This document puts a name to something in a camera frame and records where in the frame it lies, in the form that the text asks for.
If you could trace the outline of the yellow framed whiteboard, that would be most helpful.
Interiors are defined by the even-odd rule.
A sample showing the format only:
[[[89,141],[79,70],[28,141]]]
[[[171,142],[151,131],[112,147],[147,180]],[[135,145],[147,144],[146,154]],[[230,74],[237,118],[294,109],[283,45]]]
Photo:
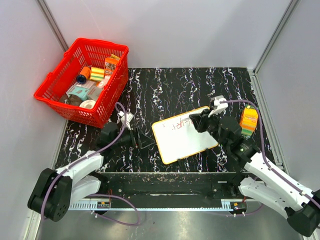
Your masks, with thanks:
[[[203,106],[152,124],[152,132],[165,165],[218,146],[218,142],[208,132],[197,132],[191,120],[179,122],[180,119],[207,109],[208,106]]]

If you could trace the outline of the orange sponge pack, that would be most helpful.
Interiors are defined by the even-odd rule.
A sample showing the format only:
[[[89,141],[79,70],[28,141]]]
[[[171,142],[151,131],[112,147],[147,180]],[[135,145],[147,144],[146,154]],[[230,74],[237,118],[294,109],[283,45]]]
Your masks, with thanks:
[[[241,126],[241,134],[244,136],[252,136],[258,125],[259,115],[256,109],[246,104],[242,111],[239,125]]]

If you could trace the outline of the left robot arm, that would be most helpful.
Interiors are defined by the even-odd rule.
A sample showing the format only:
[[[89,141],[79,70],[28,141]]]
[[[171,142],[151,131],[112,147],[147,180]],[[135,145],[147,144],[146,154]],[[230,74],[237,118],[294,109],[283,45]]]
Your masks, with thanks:
[[[131,129],[123,126],[119,129],[116,123],[107,123],[96,139],[93,150],[64,167],[46,168],[40,173],[27,207],[45,219],[58,222],[70,205],[90,195],[98,198],[107,195],[107,179],[96,171],[115,149],[145,149],[155,142],[138,127]]]

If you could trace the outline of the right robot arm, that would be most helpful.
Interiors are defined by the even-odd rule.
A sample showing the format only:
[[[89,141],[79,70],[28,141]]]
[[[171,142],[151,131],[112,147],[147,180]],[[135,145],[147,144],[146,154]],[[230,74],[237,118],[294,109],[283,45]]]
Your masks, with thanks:
[[[233,117],[219,117],[205,109],[189,116],[195,130],[207,132],[224,149],[228,162],[250,176],[237,176],[227,186],[233,198],[252,198],[282,215],[299,234],[310,237],[320,226],[320,192],[299,183],[268,160],[254,143],[242,136],[242,128]]]

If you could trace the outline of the white tape roll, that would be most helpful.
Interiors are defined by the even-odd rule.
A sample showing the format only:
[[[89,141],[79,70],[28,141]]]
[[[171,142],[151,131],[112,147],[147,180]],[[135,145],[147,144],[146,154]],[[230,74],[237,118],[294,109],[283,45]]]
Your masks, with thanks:
[[[96,104],[96,101],[94,101],[94,100],[92,100],[92,99],[88,99],[88,100],[83,101],[83,102],[79,105],[79,107],[80,107],[80,108],[84,108],[84,109],[89,109],[89,110],[91,110],[91,109],[94,108],[95,104]]]

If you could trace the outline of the pink white small box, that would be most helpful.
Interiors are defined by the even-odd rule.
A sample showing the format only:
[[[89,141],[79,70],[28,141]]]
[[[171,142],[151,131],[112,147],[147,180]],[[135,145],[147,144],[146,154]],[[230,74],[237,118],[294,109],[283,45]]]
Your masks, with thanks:
[[[102,79],[101,81],[99,81],[96,86],[100,89],[103,89],[109,82],[111,76],[110,75],[105,75],[104,79]]]

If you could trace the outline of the brown cardboard box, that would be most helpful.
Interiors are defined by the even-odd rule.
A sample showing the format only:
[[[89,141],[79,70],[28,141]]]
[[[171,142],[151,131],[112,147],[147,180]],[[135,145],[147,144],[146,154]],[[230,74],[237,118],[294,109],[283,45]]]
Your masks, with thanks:
[[[89,100],[97,101],[101,93],[102,89],[94,85],[88,91],[87,98]]]

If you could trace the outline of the teal white box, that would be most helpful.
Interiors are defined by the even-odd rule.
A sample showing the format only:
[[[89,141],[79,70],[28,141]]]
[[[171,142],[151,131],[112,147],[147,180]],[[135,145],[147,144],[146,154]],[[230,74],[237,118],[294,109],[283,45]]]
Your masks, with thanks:
[[[79,97],[82,101],[85,101],[88,99],[88,92],[90,90],[81,86],[72,85],[67,91],[66,95],[70,97],[71,95],[74,95],[76,97]]]

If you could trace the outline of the yellow green sponge stack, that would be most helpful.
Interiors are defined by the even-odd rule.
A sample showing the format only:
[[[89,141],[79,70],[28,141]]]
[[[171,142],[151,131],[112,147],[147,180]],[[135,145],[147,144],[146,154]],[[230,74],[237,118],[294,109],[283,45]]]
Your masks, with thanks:
[[[91,67],[89,78],[91,81],[100,82],[105,77],[105,70],[103,68]]]

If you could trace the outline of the red plastic basket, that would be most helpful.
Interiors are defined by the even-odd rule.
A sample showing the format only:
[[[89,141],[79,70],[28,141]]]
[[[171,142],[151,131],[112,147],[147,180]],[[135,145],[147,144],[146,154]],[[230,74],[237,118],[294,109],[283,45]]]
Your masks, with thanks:
[[[35,91],[34,98],[44,102],[67,120],[103,128],[128,82],[128,53],[128,46],[123,44],[99,39],[77,38],[64,53],[56,68],[47,74],[45,80]],[[111,54],[120,58],[119,64],[92,109],[59,101],[76,82],[76,76],[83,67],[103,68],[105,58]]]

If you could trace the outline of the orange snack packet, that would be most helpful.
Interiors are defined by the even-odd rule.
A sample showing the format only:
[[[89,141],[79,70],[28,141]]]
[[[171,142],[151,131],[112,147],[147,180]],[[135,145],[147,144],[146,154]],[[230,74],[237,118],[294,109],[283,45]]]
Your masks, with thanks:
[[[109,57],[105,58],[104,61],[104,75],[111,76],[113,72],[116,70],[116,67],[120,61],[120,57],[111,54]]]

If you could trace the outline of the orange blue cylinder can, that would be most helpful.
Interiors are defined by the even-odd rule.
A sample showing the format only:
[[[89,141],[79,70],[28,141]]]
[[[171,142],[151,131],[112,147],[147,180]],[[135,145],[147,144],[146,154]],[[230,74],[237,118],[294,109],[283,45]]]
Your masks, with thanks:
[[[90,78],[90,73],[91,73],[91,68],[88,66],[84,66],[76,77],[77,83],[85,84]]]

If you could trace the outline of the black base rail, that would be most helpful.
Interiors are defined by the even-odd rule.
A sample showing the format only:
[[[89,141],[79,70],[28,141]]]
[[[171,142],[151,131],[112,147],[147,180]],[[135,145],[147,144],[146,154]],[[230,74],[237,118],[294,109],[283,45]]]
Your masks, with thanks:
[[[237,200],[244,196],[239,186],[245,178],[255,179],[246,172],[91,172],[84,188],[75,180],[60,177],[49,197],[70,204],[83,198],[114,197],[131,200],[138,208],[211,208],[222,199]]]

